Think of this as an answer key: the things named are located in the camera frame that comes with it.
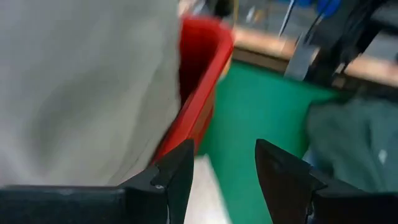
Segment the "white printed tote bag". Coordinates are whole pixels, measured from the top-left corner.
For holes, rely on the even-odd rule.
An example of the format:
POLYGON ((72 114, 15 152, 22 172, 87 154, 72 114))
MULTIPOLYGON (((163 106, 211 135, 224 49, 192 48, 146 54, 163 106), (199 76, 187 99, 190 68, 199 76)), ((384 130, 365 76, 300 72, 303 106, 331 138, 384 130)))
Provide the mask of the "white printed tote bag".
POLYGON ((208 154, 194 159, 184 224, 233 224, 208 154))

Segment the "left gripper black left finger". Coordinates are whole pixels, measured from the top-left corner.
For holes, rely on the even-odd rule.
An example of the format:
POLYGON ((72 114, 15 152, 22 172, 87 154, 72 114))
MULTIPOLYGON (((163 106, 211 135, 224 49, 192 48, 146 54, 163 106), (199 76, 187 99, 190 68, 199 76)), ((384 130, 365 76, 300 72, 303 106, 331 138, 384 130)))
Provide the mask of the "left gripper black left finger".
POLYGON ((1 187, 0 224, 183 224, 194 149, 186 139, 117 186, 1 187))

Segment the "red plastic laundry basket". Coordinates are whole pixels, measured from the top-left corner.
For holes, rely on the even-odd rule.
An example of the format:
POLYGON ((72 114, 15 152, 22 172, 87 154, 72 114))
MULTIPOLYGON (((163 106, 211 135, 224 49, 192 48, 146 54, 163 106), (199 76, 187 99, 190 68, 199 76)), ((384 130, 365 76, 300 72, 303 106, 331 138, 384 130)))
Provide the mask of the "red plastic laundry basket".
POLYGON ((198 16, 181 18, 178 72, 182 107, 153 162, 185 139, 194 140, 198 150, 213 117, 216 84, 226 71, 233 46, 232 31, 221 21, 198 16))

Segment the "grey beige garment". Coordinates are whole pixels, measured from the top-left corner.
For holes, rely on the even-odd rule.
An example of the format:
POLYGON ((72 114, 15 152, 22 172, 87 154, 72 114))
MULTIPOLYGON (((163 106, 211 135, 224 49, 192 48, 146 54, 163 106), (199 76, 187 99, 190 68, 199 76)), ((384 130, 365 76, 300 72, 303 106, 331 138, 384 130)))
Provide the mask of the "grey beige garment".
POLYGON ((0 0, 0 186, 118 185, 180 109, 179 0, 0 0))

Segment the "dark green garment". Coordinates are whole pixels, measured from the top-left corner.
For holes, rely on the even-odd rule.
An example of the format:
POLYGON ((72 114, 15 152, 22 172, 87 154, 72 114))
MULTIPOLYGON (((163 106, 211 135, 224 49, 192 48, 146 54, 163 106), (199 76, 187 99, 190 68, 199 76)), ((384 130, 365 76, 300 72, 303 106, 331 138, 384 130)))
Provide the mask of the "dark green garment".
POLYGON ((314 168, 367 192, 398 192, 398 103, 353 97, 310 104, 305 118, 314 168))

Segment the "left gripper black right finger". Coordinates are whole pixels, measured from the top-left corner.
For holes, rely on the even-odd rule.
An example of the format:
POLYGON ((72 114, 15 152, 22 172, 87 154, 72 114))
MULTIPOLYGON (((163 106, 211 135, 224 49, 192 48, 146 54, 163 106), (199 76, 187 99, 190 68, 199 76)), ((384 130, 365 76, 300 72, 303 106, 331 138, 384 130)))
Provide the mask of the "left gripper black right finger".
POLYGON ((398 224, 398 192, 365 192, 265 139, 255 161, 273 224, 398 224))

